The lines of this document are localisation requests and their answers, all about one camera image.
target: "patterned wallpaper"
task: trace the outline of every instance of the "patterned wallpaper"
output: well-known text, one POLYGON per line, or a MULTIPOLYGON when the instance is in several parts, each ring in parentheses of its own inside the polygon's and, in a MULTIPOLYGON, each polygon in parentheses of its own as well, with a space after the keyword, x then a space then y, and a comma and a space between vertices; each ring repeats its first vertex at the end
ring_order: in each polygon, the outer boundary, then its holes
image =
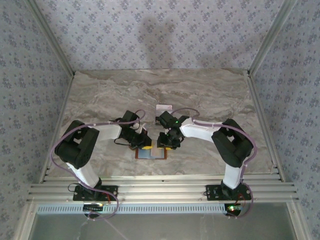
POLYGON ((23 0, 0 1, 0 239, 39 180, 69 77, 23 0))
POLYGON ((283 0, 37 0, 73 70, 249 68, 283 0))
POLYGON ((288 180, 320 239, 320 2, 299 0, 255 80, 288 180))

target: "enclosure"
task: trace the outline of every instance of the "enclosure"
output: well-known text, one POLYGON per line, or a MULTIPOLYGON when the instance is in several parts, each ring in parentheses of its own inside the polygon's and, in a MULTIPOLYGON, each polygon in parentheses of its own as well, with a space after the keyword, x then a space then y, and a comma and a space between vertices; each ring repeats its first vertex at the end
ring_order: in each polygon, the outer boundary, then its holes
POLYGON ((17 0, 1 8, 2 169, 13 182, 4 180, 0 199, 16 194, 21 217, 14 234, 17 220, 4 210, 0 236, 103 239, 107 229, 111 239, 118 231, 129 239, 319 237, 316 1, 17 0), (190 137, 166 159, 136 159, 113 139, 97 141, 90 164, 104 185, 118 186, 120 208, 109 220, 115 227, 86 219, 88 202, 70 192, 77 181, 48 151, 73 120, 101 123, 126 110, 145 110, 141 124, 156 142, 159 104, 196 109, 200 121, 234 119, 254 139, 257 155, 243 176, 250 215, 228 220, 231 201, 207 199, 226 164, 214 144, 190 137))

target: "robotic arm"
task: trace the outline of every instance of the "robotic arm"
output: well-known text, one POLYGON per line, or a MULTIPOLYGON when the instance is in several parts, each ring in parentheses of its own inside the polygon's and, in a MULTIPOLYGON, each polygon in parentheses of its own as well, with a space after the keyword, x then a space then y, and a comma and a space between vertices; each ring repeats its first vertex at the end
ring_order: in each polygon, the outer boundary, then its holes
MULTIPOLYGON (((123 117, 117 118, 112 122, 127 123, 137 120, 139 117, 131 111, 126 111, 123 117)), ((74 120, 64 135, 72 129, 84 125, 79 120, 74 120)), ((92 127, 84 127, 75 131, 63 140, 54 150, 54 153, 65 162, 74 174, 86 185, 100 189, 102 185, 101 179, 94 172, 90 165, 90 158, 94 150, 96 141, 104 141, 108 139, 125 139, 129 142, 131 149, 150 148, 152 140, 148 137, 148 132, 140 123, 131 124, 110 124, 92 127)), ((91 191, 83 187, 87 192, 92 194, 92 198, 96 199, 99 192, 91 191)))
POLYGON ((251 154, 253 145, 244 135, 235 130, 215 127, 223 124, 243 131, 234 120, 227 119, 223 123, 212 123, 194 121, 191 117, 184 115, 177 119, 167 111, 157 117, 157 120, 167 129, 159 135, 158 148, 179 148, 184 138, 198 138, 214 143, 225 162, 225 173, 221 182, 222 193, 227 198, 232 198, 238 193, 243 162, 251 154))
MULTIPOLYGON (((97 129, 83 127, 66 137, 54 152, 84 184, 94 189, 102 189, 102 181, 89 163, 96 141, 124 139, 133 150, 151 148, 152 140, 148 137, 148 132, 143 125, 126 124, 138 118, 135 113, 126 111, 123 117, 112 121, 118 124, 97 126, 97 129)), ((232 129, 243 131, 234 120, 227 119, 223 122, 224 126, 231 127, 226 128, 219 126, 221 122, 194 121, 191 117, 184 115, 177 119, 167 111, 157 117, 157 120, 166 129, 159 134, 158 148, 179 148, 185 138, 198 138, 215 144, 226 163, 221 185, 219 189, 214 189, 216 196, 223 196, 223 199, 237 199, 240 192, 246 191, 241 183, 241 174, 243 162, 251 154, 253 145, 244 135, 232 129)), ((84 123, 79 120, 73 121, 64 134, 81 125, 84 123)), ((85 186, 82 188, 92 197, 92 200, 100 195, 98 191, 90 190, 85 186)))

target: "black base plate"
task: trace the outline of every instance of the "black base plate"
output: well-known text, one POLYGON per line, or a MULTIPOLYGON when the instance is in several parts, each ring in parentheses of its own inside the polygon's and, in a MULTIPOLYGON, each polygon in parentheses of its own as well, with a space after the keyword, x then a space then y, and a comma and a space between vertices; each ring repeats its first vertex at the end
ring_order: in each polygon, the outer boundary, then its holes
MULTIPOLYGON (((118 186, 115 185, 102 185, 100 187, 101 190, 108 191, 110 193, 113 193, 116 197, 118 196, 118 186)), ((107 202, 107 201, 115 202, 115 198, 111 195, 109 195, 109 198, 106 194, 100 193, 97 198, 94 198, 94 196, 86 191, 82 186, 76 186, 73 193, 73 201, 101 201, 101 202, 107 202)))
POLYGON ((243 200, 241 197, 239 198, 239 194, 244 197, 244 200, 251 200, 249 189, 244 184, 239 184, 239 186, 233 190, 232 197, 227 197, 223 194, 221 185, 206 185, 204 192, 208 201, 243 200))

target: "gray marble surface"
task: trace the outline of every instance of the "gray marble surface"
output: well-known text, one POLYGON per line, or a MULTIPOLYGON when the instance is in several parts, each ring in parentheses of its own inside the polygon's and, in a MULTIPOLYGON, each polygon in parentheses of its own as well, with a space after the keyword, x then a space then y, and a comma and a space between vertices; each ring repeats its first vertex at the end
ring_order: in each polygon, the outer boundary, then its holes
MULTIPOLYGON (((152 139, 161 126, 154 125, 156 104, 174 109, 191 107, 197 119, 223 122, 233 118, 258 146, 249 173, 269 173, 272 162, 255 113, 249 88, 237 69, 105 70, 76 72, 63 116, 60 135, 70 123, 106 122, 122 117, 126 110, 144 109, 143 120, 152 139)), ((182 111, 181 114, 193 115, 182 111)), ((97 142, 90 163, 100 177, 141 175, 223 174, 225 163, 216 147, 204 140, 187 138, 181 148, 168 152, 166 160, 135 159, 135 153, 112 140, 97 142)), ((51 167, 50 177, 67 173, 51 167)))

